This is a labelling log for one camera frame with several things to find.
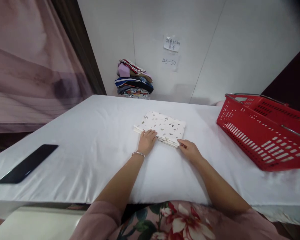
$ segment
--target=pink top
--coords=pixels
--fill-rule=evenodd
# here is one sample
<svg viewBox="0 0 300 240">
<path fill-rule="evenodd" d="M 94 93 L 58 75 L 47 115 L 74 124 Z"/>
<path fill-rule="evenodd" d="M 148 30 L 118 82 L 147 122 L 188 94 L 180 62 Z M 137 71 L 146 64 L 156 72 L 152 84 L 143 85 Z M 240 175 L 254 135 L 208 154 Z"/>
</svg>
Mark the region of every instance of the pink top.
<svg viewBox="0 0 300 240">
<path fill-rule="evenodd" d="M 228 218 L 199 204 L 168 201 L 136 212 L 121 226 L 120 219 L 120 211 L 111 203 L 94 202 L 70 240 L 286 239 L 253 209 Z"/>
</svg>

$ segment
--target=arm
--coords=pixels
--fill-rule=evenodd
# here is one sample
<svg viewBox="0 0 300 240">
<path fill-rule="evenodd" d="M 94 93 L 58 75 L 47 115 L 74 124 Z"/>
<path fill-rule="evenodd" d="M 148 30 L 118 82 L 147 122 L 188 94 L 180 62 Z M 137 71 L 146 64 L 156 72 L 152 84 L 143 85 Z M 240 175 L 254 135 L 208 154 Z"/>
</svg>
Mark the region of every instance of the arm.
<svg viewBox="0 0 300 240">
<path fill-rule="evenodd" d="M 154 130 L 143 131 L 137 152 L 141 152 L 147 156 L 156 142 L 156 135 L 157 132 Z M 131 156 L 128 162 L 114 175 L 95 201 L 112 203 L 123 214 L 143 161 L 144 157 L 140 154 Z"/>
<path fill-rule="evenodd" d="M 137 152 L 148 155 L 156 141 L 156 135 L 155 131 L 143 131 Z M 82 216 L 70 240 L 108 239 L 120 225 L 143 161 L 142 155 L 134 154 L 114 175 Z"/>
<path fill-rule="evenodd" d="M 251 206 L 219 175 L 200 154 L 197 146 L 188 140 L 178 140 L 180 150 L 199 171 L 212 204 L 227 216 L 246 212 Z"/>
</svg>

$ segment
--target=metal handle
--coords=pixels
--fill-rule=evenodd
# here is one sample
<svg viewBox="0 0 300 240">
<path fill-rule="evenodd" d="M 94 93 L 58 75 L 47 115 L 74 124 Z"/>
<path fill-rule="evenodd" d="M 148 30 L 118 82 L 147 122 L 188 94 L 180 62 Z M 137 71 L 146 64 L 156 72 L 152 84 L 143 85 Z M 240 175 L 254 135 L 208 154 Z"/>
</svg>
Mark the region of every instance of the metal handle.
<svg viewBox="0 0 300 240">
<path fill-rule="evenodd" d="M 290 132 L 292 132 L 292 133 L 294 133 L 294 134 L 296 134 L 296 135 L 298 135 L 300 137 L 300 133 L 297 133 L 297 132 L 291 130 L 290 128 L 288 128 L 288 127 L 286 127 L 284 125 L 281 125 L 281 127 L 283 127 L 284 129 L 287 129 L 288 131 L 290 131 Z"/>
<path fill-rule="evenodd" d="M 275 99 L 273 99 L 273 98 L 267 97 L 267 96 L 262 95 L 262 94 L 250 94 L 250 93 L 230 93 L 230 94 L 232 94 L 232 95 L 260 96 L 260 97 L 264 97 L 264 98 L 267 98 L 267 99 L 269 99 L 269 100 L 272 100 L 272 101 L 274 101 L 274 102 L 280 103 L 280 104 L 282 104 L 282 105 L 284 105 L 284 106 L 287 105 L 287 104 L 285 104 L 285 103 L 283 103 L 283 102 L 280 102 L 280 101 L 278 101 L 278 100 L 275 100 Z M 228 93 L 226 93 L 226 96 L 228 96 L 229 98 L 231 98 L 231 99 L 233 99 L 233 100 L 235 100 L 235 101 L 237 101 L 237 102 L 243 104 L 243 102 L 241 102 L 241 101 L 239 101 L 239 100 L 237 100 L 237 99 L 231 97 Z"/>
</svg>

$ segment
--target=bracelet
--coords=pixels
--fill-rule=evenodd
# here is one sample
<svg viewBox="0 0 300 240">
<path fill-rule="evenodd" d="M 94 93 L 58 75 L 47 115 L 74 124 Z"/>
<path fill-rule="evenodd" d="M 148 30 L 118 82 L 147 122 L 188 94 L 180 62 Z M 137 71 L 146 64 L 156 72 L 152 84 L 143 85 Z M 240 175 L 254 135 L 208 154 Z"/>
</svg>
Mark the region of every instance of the bracelet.
<svg viewBox="0 0 300 240">
<path fill-rule="evenodd" d="M 140 154 L 140 155 L 142 155 L 144 158 L 146 158 L 146 156 L 145 156 L 143 153 L 139 153 L 139 152 L 134 152 L 134 153 L 131 154 L 131 156 L 134 155 L 135 153 Z"/>
</svg>

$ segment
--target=black phone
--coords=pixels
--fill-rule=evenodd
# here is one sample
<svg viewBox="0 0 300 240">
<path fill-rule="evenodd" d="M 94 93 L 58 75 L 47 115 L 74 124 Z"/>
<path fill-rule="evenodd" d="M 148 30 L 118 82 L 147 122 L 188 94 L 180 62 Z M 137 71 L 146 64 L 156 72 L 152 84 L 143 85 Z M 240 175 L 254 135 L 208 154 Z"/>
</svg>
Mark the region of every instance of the black phone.
<svg viewBox="0 0 300 240">
<path fill-rule="evenodd" d="M 26 157 L 26 159 L 19 163 L 14 169 L 1 178 L 0 183 L 20 183 L 54 150 L 56 150 L 57 147 L 58 145 L 48 144 L 40 146 L 37 150 Z"/>
</svg>

